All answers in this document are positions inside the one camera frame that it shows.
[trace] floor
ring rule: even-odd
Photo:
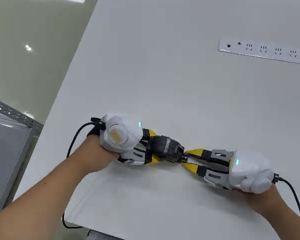
[[[0,101],[45,123],[96,2],[0,0]],[[10,199],[21,177],[22,170]],[[60,222],[53,240],[84,240],[87,232]]]

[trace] table surface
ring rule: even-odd
[[[300,47],[300,1],[99,0],[16,197],[65,158],[90,117],[115,112],[188,150],[259,151],[300,199],[300,64],[218,52],[221,36]],[[88,175],[65,218],[127,240],[277,239],[240,196],[169,163]]]

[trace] white robotic hand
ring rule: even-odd
[[[261,194],[271,187],[273,179],[274,172],[270,169],[270,161],[260,153],[237,150],[233,154],[229,182],[234,188]]]
[[[141,122],[123,114],[107,114],[102,119],[105,130],[100,130],[100,145],[111,152],[127,153],[143,137]]]

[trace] wire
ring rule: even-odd
[[[290,182],[288,182],[287,180],[285,180],[284,178],[282,178],[280,176],[277,178],[277,180],[281,181],[281,182],[284,182],[284,183],[286,183],[289,186],[289,188],[291,189],[291,191],[293,193],[294,199],[296,201],[296,204],[297,204],[299,212],[300,212],[300,202],[299,202],[299,199],[297,197],[296,191],[294,190],[294,188],[292,187],[292,185],[290,184]]]
[[[70,144],[70,146],[69,146],[68,152],[67,152],[67,154],[66,154],[66,158],[68,158],[68,157],[70,156],[71,149],[72,149],[72,147],[73,147],[73,145],[74,145],[74,143],[75,143],[75,141],[76,141],[76,139],[77,139],[79,133],[81,132],[81,130],[84,129],[86,126],[89,126],[89,125],[96,125],[96,123],[95,123],[95,122],[87,122],[87,123],[83,124],[83,125],[78,129],[78,131],[76,131],[76,133],[75,133],[75,135],[74,135],[74,137],[73,137],[73,139],[72,139],[72,142],[71,142],[71,144]],[[62,214],[62,224],[63,224],[63,226],[64,226],[66,229],[81,229],[81,228],[83,228],[83,226],[68,226],[68,225],[66,224],[66,222],[65,222],[65,213]]]

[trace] electrical outlet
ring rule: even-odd
[[[289,56],[292,58],[297,57],[297,51],[296,50],[290,50]]]
[[[268,50],[267,50],[267,46],[264,46],[264,45],[263,45],[263,46],[260,47],[260,52],[261,52],[261,53],[266,53],[267,51],[268,51]]]
[[[277,43],[222,37],[219,41],[218,50],[225,53],[300,64],[300,48]]]
[[[282,54],[282,49],[280,47],[276,47],[274,50],[274,54],[280,56]]]
[[[247,50],[247,51],[252,51],[252,50],[253,50],[253,45],[250,44],[250,43],[247,43],[247,44],[246,44],[245,50]]]

